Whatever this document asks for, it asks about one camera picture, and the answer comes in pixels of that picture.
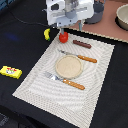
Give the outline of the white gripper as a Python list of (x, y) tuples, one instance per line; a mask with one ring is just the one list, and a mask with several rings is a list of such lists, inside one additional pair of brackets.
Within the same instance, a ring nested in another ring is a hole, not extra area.
[(94, 14), (93, 4), (94, 0), (46, 0), (48, 24), (60, 28), (60, 33), (64, 34), (64, 27), (81, 20), (78, 25), (82, 31), (83, 20)]

